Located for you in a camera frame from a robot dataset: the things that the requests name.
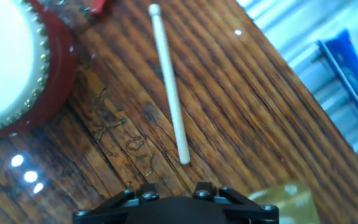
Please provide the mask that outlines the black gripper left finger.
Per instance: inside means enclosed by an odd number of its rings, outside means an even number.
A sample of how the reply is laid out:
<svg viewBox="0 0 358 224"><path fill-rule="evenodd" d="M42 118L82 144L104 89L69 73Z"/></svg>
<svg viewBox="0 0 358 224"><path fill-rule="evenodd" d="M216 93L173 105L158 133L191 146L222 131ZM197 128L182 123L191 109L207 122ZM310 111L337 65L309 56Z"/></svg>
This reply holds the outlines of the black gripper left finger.
<svg viewBox="0 0 358 224"><path fill-rule="evenodd" d="M154 183L141 185L137 190L124 190L94 209L86 208L73 213L73 224L126 223L161 224L167 219L146 203L158 200Z"/></svg>

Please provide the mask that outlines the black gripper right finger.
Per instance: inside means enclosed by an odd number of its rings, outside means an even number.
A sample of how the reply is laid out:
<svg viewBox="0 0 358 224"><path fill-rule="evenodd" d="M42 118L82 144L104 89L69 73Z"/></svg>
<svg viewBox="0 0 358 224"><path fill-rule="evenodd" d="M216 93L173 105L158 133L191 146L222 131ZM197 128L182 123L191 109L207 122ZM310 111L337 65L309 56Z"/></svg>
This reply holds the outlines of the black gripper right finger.
<svg viewBox="0 0 358 224"><path fill-rule="evenodd" d="M193 199L217 205L230 223L279 224L276 205L257 204L231 187L217 188L211 182L198 182Z"/></svg>

